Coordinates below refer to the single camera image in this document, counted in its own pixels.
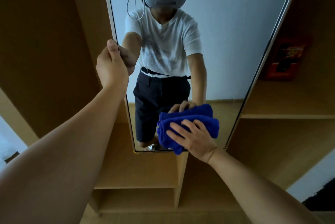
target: wooden shelf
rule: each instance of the wooden shelf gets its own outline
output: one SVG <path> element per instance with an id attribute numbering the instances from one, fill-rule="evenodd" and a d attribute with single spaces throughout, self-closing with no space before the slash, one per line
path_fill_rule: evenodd
<path id="1" fill-rule="evenodd" d="M 108 189 L 99 205 L 101 213 L 174 211 L 173 189 Z"/>
<path id="2" fill-rule="evenodd" d="M 241 210 L 220 176 L 206 163 L 188 156 L 179 211 Z"/>
<path id="3" fill-rule="evenodd" d="M 134 153 L 128 124 L 116 124 L 95 189 L 177 188 L 173 152 Z"/>
<path id="4" fill-rule="evenodd" d="M 335 148 L 335 120 L 241 119 L 227 151 L 287 189 Z"/>
<path id="5" fill-rule="evenodd" d="M 258 80 L 241 118 L 334 119 L 334 110 L 294 82 Z"/>

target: red box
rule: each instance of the red box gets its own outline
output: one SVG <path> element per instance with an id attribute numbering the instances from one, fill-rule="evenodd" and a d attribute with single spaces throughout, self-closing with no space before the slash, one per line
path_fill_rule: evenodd
<path id="1" fill-rule="evenodd" d="M 291 81 L 296 77 L 308 39 L 280 38 L 275 41 L 260 79 Z"/>

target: black shorts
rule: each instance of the black shorts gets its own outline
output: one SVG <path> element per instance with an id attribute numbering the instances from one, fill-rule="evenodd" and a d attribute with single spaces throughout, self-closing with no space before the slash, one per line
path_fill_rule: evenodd
<path id="1" fill-rule="evenodd" d="M 156 132 L 159 114 L 169 112 L 174 104 L 188 100 L 187 77 L 155 78 L 140 72 L 135 95 L 135 128 L 139 142 L 149 142 Z"/>

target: wooden bookcase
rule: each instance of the wooden bookcase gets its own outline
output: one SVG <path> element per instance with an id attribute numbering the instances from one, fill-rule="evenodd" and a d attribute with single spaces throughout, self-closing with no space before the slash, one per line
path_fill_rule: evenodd
<path id="1" fill-rule="evenodd" d="M 5 105 L 0 114 L 30 145 L 97 94 L 96 57 L 115 31 L 113 25 L 109 28 L 111 8 L 106 0 L 55 0 L 62 7 L 44 2 L 53 0 L 11 1 L 13 7 L 2 12 L 8 31 L 1 41 L 0 103 Z M 15 6 L 21 2 L 29 12 L 26 18 L 10 11 L 20 11 Z M 67 16 L 60 18 L 60 13 Z M 20 31 L 11 23 L 17 18 L 23 19 Z M 34 27 L 26 24 L 32 19 Z M 22 39 L 21 32 L 28 32 L 27 38 Z M 313 39 L 298 77 L 293 82 L 256 82 L 227 149 L 284 189 L 335 148 L 335 0 L 293 0 L 278 36 L 288 34 Z M 44 45 L 33 45 L 30 37 Z M 25 53 L 13 48 L 16 38 Z M 76 66 L 70 70 L 64 61 Z M 131 140 L 124 103 L 87 209 L 97 214 L 240 210 L 207 164 L 188 153 L 136 154 Z"/>

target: blue cloth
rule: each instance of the blue cloth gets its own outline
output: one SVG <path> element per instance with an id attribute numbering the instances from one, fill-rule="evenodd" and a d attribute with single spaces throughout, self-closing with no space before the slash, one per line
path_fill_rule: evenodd
<path id="1" fill-rule="evenodd" d="M 157 125 L 159 126 L 159 128 L 157 128 L 159 143 L 165 148 L 171 148 L 177 155 L 183 152 L 184 147 L 172 140 L 167 135 L 166 131 L 172 130 L 174 133 L 179 135 L 170 127 L 171 122 L 174 122 L 182 126 L 187 131 L 190 131 L 188 127 L 181 124 L 181 122 L 185 119 L 191 122 L 193 122 L 194 120 L 201 121 L 205 125 L 212 138 L 217 138 L 217 136 L 219 135 L 219 121 L 213 118 L 213 110 L 209 104 L 196 106 L 193 109 L 183 112 L 174 112 L 171 114 L 161 112 L 161 114 L 159 115 L 159 121 L 157 123 Z"/>

